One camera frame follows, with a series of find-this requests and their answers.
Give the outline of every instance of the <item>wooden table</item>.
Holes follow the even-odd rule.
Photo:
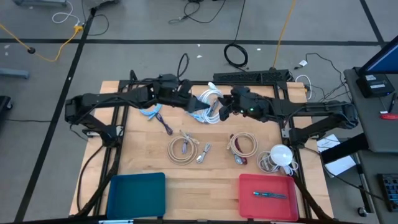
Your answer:
[[[229,94],[230,86],[218,86]],[[252,92],[274,97],[272,87],[250,86]],[[302,83],[288,83],[289,98],[293,102],[305,102]],[[112,93],[118,89],[118,82],[103,82],[101,93]],[[207,86],[194,86],[192,92],[200,95]],[[174,130],[173,136],[165,133],[164,127],[156,120],[147,120],[139,110],[131,108],[127,118],[126,132],[121,154],[118,174],[142,174],[163,172],[167,177],[167,206],[165,219],[173,220],[245,220],[238,212],[238,177],[243,173],[264,174],[257,167],[256,156],[248,158],[248,165],[237,165],[230,151],[226,149],[229,135],[237,132],[253,133],[259,141],[259,151],[270,150],[281,143],[280,128],[277,123],[261,123],[241,115],[230,115],[225,122],[218,124],[201,124],[187,115],[180,108],[163,106],[160,113],[165,122]],[[113,108],[102,108],[95,111],[95,116],[105,124],[111,123]],[[296,127],[304,128],[311,124],[311,118],[294,118]],[[178,166],[167,157],[169,141],[178,135],[179,129],[192,133],[200,141],[198,153],[203,151],[207,142],[212,144],[202,164],[195,161]],[[100,138],[90,139],[82,165],[101,145]],[[249,141],[239,139],[239,145],[250,147]],[[317,149],[316,141],[308,140],[307,147]],[[181,151],[181,143],[175,146],[175,152]],[[87,166],[82,178],[81,206],[92,196],[98,186],[105,150],[103,149]],[[320,158],[311,152],[301,150],[302,167],[308,191],[321,208],[333,216],[328,189],[322,171]],[[105,213],[108,188],[104,191],[101,214]],[[302,197],[298,190],[297,200],[300,216],[305,217]],[[73,198],[70,214],[75,214],[76,193]]]

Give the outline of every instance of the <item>blue tray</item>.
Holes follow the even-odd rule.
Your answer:
[[[164,173],[112,177],[106,213],[108,219],[162,217],[165,212],[166,176]]]

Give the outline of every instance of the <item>yellow cable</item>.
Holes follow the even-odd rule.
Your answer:
[[[0,28],[2,28],[4,31],[6,31],[11,37],[13,37],[16,41],[18,41],[18,43],[20,43],[22,46],[24,46],[27,50],[30,50],[30,47],[29,47],[28,45],[26,45],[26,44],[23,43],[20,39],[18,39],[17,36],[15,36],[11,31],[7,30],[7,28],[4,27],[1,23],[0,23]],[[77,35],[77,33],[79,33],[80,31],[83,30],[83,27],[82,27],[82,26],[75,26],[74,28],[75,28],[75,33],[74,33],[65,43],[63,43],[63,44],[61,45],[61,47],[60,47],[60,49],[58,50],[58,54],[57,54],[57,56],[55,57],[55,59],[51,60],[51,59],[45,58],[45,57],[43,57],[41,54],[38,54],[38,53],[35,53],[35,55],[37,55],[37,56],[40,57],[41,59],[46,60],[46,61],[48,61],[48,62],[56,62],[56,61],[58,60],[58,58],[60,57],[60,55],[61,55],[61,51],[62,51],[63,47],[64,47],[65,45],[67,45],[73,38],[75,38],[76,35]]]
[[[292,12],[293,12],[293,9],[294,9],[295,4],[296,4],[296,0],[293,0],[292,6],[290,7],[289,14],[287,15],[287,18],[286,18],[284,27],[282,28],[282,32],[280,33],[280,36],[279,36],[278,46],[276,47],[275,59],[274,59],[274,63],[272,64],[272,68],[275,68],[276,60],[278,59],[278,54],[279,54],[280,42],[281,42],[281,40],[282,40],[282,37],[284,36],[286,25],[287,25],[287,23],[289,22],[290,15],[291,15]]]

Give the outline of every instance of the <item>paper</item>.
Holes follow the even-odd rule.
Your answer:
[[[337,146],[340,144],[338,139],[334,134],[331,134],[317,142],[318,144],[318,151],[323,152],[325,150],[328,150],[329,148],[333,146]],[[342,172],[348,170],[349,168],[355,166],[355,162],[351,156],[346,156],[341,159],[338,159],[336,161],[330,162],[325,165],[326,169],[328,169],[329,172],[335,175],[339,175]]]

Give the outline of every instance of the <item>beige cable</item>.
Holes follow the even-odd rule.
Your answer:
[[[180,130],[180,134],[181,134],[181,136],[177,136],[170,141],[169,146],[167,147],[167,155],[168,155],[170,161],[172,161],[174,164],[183,166],[183,165],[189,164],[196,158],[197,153],[198,153],[197,145],[199,145],[199,141],[194,138],[191,138],[190,136],[188,136],[187,134],[185,134],[185,132],[183,132],[181,130]],[[188,156],[183,157],[183,158],[179,158],[179,157],[175,156],[175,154],[173,152],[174,143],[180,139],[187,140],[189,145],[191,145],[190,153],[188,154]]]
[[[240,152],[238,150],[238,148],[235,146],[235,140],[238,137],[245,137],[248,138],[252,141],[253,143],[253,149],[251,150],[251,152],[249,153],[243,153]],[[229,141],[227,147],[227,149],[230,149],[233,153],[235,153],[236,155],[238,155],[239,157],[251,157],[253,155],[255,155],[255,153],[257,152],[257,148],[258,148],[258,143],[257,143],[257,139],[256,137],[254,137],[253,134],[250,133],[236,133],[234,134],[234,136],[231,138],[231,140]]]

